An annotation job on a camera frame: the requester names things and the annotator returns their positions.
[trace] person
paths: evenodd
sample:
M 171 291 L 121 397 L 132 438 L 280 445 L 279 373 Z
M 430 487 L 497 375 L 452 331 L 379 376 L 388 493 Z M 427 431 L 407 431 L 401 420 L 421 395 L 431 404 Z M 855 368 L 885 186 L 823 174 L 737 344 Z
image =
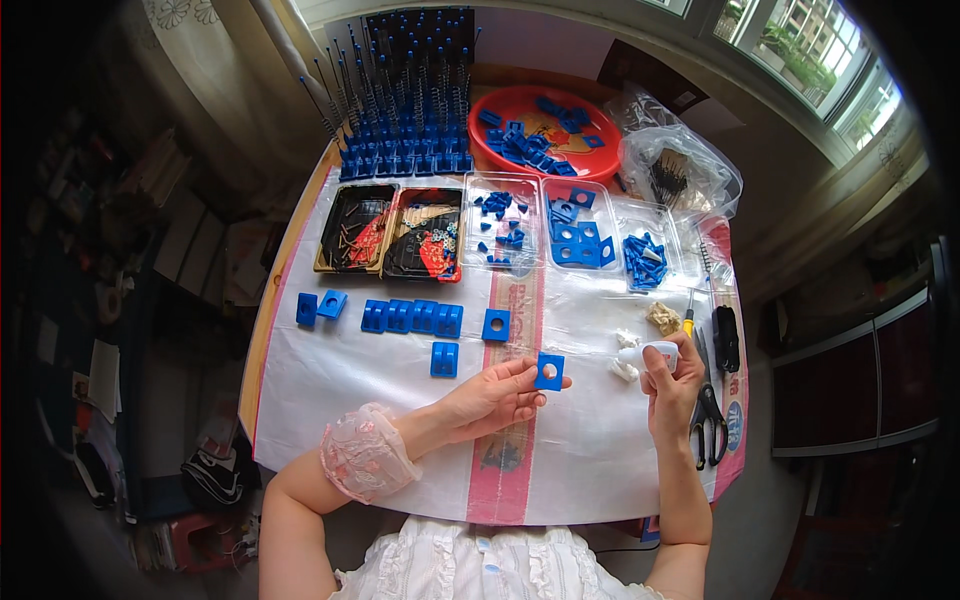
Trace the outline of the person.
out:
M 408 516 L 376 540 L 356 571 L 333 573 L 325 515 L 370 502 L 419 478 L 414 462 L 445 444 L 532 419 L 546 396 L 534 387 L 537 360 L 488 367 L 434 404 L 393 417 L 365 405 L 330 424 L 318 450 L 267 486 L 260 530 L 260 598 L 644 598 L 704 597 L 712 516 L 689 444 L 704 365 L 683 332 L 677 369 L 644 350 L 640 376 L 660 473 L 660 548 L 645 585 L 624 586 L 564 526 L 491 527 Z M 563 387 L 572 381 L 564 377 Z

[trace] scissors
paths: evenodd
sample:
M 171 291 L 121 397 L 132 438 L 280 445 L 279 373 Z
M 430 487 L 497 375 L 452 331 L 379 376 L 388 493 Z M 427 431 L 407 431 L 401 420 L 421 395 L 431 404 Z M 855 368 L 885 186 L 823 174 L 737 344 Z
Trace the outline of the scissors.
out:
M 693 343 L 697 347 L 697 353 L 700 354 L 700 360 L 704 362 L 704 383 L 700 386 L 700 392 L 697 394 L 697 406 L 693 411 L 693 421 L 690 424 L 690 435 L 697 432 L 700 442 L 700 458 L 697 460 L 697 470 L 704 470 L 707 459 L 704 457 L 705 440 L 704 430 L 707 427 L 707 421 L 710 423 L 712 436 L 710 439 L 709 462 L 711 467 L 716 467 L 720 459 L 727 453 L 727 421 L 717 406 L 716 394 L 713 392 L 713 384 L 710 382 L 710 361 L 707 356 L 707 345 L 704 343 L 704 332 L 702 329 L 696 329 L 693 332 Z M 720 452 L 716 451 L 716 436 L 722 434 L 720 440 Z

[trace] white bottle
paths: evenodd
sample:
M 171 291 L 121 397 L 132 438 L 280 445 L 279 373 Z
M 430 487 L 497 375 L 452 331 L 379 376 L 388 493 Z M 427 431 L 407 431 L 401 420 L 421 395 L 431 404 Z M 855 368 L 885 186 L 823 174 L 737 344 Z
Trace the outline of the white bottle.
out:
M 617 358 L 620 359 L 621 362 L 633 365 L 641 371 L 646 371 L 647 365 L 643 361 L 643 349 L 648 346 L 656 348 L 657 352 L 663 355 L 663 360 L 666 361 L 666 368 L 670 372 L 677 370 L 677 357 L 680 354 L 680 349 L 673 342 L 667 342 L 666 340 L 647 342 L 643 346 L 636 348 L 624 348 L 617 354 Z

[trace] red bowl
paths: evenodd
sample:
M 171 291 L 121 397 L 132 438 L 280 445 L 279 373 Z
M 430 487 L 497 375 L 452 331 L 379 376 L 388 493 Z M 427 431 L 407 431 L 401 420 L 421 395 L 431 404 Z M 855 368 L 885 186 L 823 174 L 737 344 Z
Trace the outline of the red bowl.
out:
M 591 124 L 581 128 L 583 133 L 567 133 L 560 126 L 557 117 L 537 107 L 535 101 L 539 96 L 545 96 L 561 107 L 585 108 Z M 597 107 L 579 96 L 552 87 L 515 85 L 498 89 L 481 98 L 473 105 L 468 119 L 468 130 L 475 152 L 479 152 L 504 171 L 547 175 L 540 169 L 507 160 L 487 145 L 487 130 L 492 126 L 477 116 L 484 108 L 503 117 L 500 129 L 506 130 L 507 121 L 523 121 L 525 135 L 539 133 L 546 137 L 550 141 L 546 154 L 558 161 L 566 160 L 576 169 L 577 177 L 567 179 L 603 182 L 613 177 L 620 168 L 620 158 L 616 153 L 620 145 L 620 130 Z M 583 139 L 584 135 L 598 135 L 605 145 L 590 148 Z

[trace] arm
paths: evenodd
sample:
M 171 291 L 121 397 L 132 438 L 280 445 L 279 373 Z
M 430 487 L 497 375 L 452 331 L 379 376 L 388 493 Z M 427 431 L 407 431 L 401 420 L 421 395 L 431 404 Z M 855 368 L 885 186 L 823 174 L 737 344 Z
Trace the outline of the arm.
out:
M 647 372 L 640 378 L 650 396 L 648 420 L 660 473 L 660 550 L 646 584 L 677 600 L 700 600 L 713 515 L 690 450 L 689 422 L 704 364 L 682 331 L 666 339 L 680 348 L 677 370 L 671 374 L 660 353 L 648 348 Z
M 438 402 L 394 419 L 407 457 L 472 440 L 532 419 L 546 397 L 534 388 L 537 359 L 484 369 Z M 564 387 L 571 385 L 564 378 Z M 320 450 L 284 467 L 267 486 L 260 529 L 260 598 L 327 598 L 337 583 L 326 556 L 322 515 L 349 502 L 324 474 Z

